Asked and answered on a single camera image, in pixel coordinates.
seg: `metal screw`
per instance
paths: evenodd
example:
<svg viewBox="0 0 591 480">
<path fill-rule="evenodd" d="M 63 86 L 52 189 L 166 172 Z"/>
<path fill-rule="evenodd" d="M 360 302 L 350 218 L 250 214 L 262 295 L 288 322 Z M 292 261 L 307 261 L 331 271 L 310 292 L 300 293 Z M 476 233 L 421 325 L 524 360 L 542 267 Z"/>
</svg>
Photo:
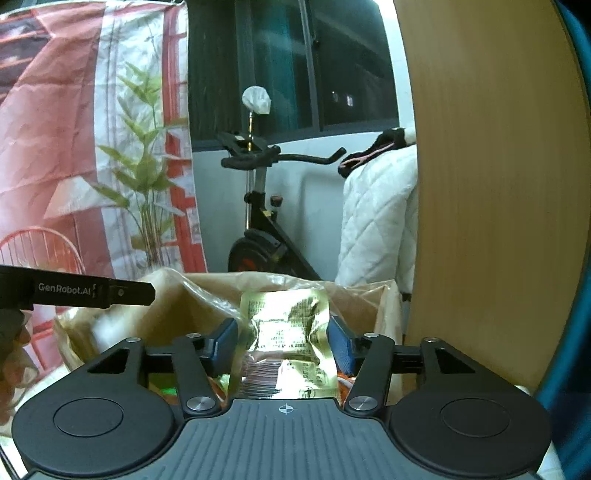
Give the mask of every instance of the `metal screw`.
<svg viewBox="0 0 591 480">
<path fill-rule="evenodd" d="M 211 410 L 215 406 L 215 400 L 210 397 L 192 397 L 187 400 L 187 408 L 194 411 Z"/>
<path fill-rule="evenodd" d="M 357 411 L 368 411 L 373 410 L 378 406 L 378 401 L 373 397 L 354 397 L 349 400 L 349 407 Z"/>
</svg>

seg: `white mattress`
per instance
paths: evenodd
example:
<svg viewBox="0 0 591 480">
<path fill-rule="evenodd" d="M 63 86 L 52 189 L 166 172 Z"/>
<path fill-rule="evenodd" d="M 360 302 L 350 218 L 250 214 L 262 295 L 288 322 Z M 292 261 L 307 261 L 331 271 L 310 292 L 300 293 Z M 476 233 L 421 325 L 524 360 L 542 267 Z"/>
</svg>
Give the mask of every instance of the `white mattress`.
<svg viewBox="0 0 591 480">
<path fill-rule="evenodd" d="M 396 279 L 412 290 L 417 231 L 417 146 L 353 170 L 343 190 L 339 270 L 343 286 Z"/>
</svg>

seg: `wooden surface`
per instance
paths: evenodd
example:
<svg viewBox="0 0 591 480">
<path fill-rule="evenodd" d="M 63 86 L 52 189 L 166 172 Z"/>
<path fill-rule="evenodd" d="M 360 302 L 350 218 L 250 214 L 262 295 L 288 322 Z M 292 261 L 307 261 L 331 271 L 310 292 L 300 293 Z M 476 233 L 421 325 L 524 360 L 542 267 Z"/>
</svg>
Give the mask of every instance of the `wooden surface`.
<svg viewBox="0 0 591 480">
<path fill-rule="evenodd" d="M 579 282 L 589 106 L 550 0 L 394 0 L 419 157 L 408 344 L 439 336 L 535 388 Z"/>
</svg>

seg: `plastic bag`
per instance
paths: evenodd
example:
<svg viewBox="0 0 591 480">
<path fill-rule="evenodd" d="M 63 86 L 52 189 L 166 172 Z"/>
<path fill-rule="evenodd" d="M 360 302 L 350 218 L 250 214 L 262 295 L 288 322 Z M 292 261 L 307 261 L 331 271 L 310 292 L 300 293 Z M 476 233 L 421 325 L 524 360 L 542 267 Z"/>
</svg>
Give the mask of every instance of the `plastic bag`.
<svg viewBox="0 0 591 480">
<path fill-rule="evenodd" d="M 149 307 L 73 308 L 57 317 L 54 332 L 70 369 L 130 336 L 143 338 L 147 346 L 165 346 L 190 332 L 207 335 L 229 317 L 243 325 L 240 303 L 247 291 L 323 288 L 329 296 L 330 313 L 340 316 L 355 333 L 377 332 L 402 344 L 401 298 L 393 281 L 344 288 L 328 281 L 263 272 L 180 274 L 170 268 L 143 280 L 156 290 Z M 389 401 L 401 396 L 399 383 L 391 384 Z"/>
<path fill-rule="evenodd" d="M 258 115 L 268 115 L 271 111 L 271 98 L 263 87 L 252 86 L 244 90 L 242 103 Z"/>
</svg>

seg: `gold foil packet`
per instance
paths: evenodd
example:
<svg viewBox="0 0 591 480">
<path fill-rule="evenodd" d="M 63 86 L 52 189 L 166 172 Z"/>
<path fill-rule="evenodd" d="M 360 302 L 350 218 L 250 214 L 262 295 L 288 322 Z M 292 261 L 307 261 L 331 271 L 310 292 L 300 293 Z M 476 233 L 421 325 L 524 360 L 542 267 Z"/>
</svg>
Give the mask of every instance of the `gold foil packet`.
<svg viewBox="0 0 591 480">
<path fill-rule="evenodd" d="M 330 313 L 325 290 L 245 293 L 241 312 L 247 320 L 239 340 L 242 361 L 234 363 L 230 376 L 238 397 L 339 398 L 326 335 Z"/>
</svg>

